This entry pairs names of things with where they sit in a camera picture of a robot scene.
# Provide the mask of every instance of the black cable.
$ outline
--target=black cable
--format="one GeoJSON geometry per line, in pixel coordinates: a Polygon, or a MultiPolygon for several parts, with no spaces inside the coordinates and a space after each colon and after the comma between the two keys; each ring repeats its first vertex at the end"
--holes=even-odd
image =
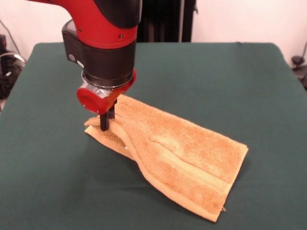
{"type": "Polygon", "coordinates": [[[303,54],[302,54],[302,58],[304,58],[304,56],[305,56],[305,54],[306,54],[306,49],[307,49],[307,42],[305,43],[305,47],[304,47],[304,52],[303,52],[303,54]]]}
{"type": "Polygon", "coordinates": [[[14,46],[15,46],[17,52],[18,52],[18,54],[21,55],[21,53],[20,53],[20,51],[19,51],[19,49],[18,49],[18,46],[16,45],[16,43],[15,43],[15,41],[14,41],[14,39],[13,39],[13,36],[12,36],[10,30],[5,26],[5,24],[3,23],[3,21],[2,21],[1,19],[0,19],[0,24],[1,24],[1,25],[4,27],[4,29],[8,32],[8,34],[9,34],[9,36],[10,36],[10,38],[11,38],[11,40],[12,40],[12,42],[13,42],[13,44],[14,44],[14,46]]]}

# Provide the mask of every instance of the towel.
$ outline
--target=towel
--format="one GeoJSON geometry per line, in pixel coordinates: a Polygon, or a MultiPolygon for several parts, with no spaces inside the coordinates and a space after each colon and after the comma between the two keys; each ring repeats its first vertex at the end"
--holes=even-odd
{"type": "Polygon", "coordinates": [[[99,117],[85,132],[136,161],[144,178],[185,209],[216,222],[248,147],[125,95],[102,132],[99,117]]]}

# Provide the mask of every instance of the green table surface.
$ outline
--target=green table surface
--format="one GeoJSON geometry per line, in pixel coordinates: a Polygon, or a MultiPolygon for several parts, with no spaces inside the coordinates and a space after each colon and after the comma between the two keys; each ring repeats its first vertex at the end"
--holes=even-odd
{"type": "Polygon", "coordinates": [[[249,146],[218,222],[84,133],[81,67],[52,43],[0,115],[0,230],[307,229],[307,97],[275,45],[138,44],[136,68],[128,96],[249,146]]]}

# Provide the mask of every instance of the cable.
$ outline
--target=cable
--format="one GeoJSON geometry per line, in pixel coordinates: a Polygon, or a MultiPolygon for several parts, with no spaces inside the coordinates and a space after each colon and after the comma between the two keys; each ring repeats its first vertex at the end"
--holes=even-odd
{"type": "Polygon", "coordinates": [[[302,54],[302,58],[304,58],[305,54],[306,54],[306,49],[307,49],[307,42],[305,43],[305,47],[304,47],[304,52],[302,54]]]}
{"type": "Polygon", "coordinates": [[[1,19],[0,19],[0,24],[1,24],[1,25],[4,27],[4,29],[8,32],[8,34],[9,34],[9,36],[10,36],[10,38],[11,38],[11,40],[12,40],[12,42],[13,42],[13,44],[14,44],[14,46],[15,46],[17,52],[18,52],[18,54],[20,55],[21,53],[20,53],[20,51],[19,51],[19,49],[18,49],[18,46],[16,45],[16,43],[15,43],[15,41],[14,41],[14,39],[13,39],[13,36],[12,36],[10,30],[5,26],[5,24],[3,23],[3,21],[2,21],[1,19]]]}
{"type": "Polygon", "coordinates": [[[7,56],[7,55],[13,55],[15,58],[21,60],[24,64],[26,64],[26,60],[19,54],[14,53],[14,52],[8,52],[0,55],[0,58],[7,56]]]}

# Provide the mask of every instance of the green tablecloth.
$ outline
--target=green tablecloth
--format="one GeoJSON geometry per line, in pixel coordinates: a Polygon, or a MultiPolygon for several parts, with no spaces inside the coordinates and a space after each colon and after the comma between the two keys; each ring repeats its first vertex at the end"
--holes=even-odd
{"type": "Polygon", "coordinates": [[[307,229],[307,97],[276,46],[138,44],[136,68],[127,95],[249,146],[218,222],[84,134],[81,68],[40,44],[0,116],[0,230],[307,229]]]}

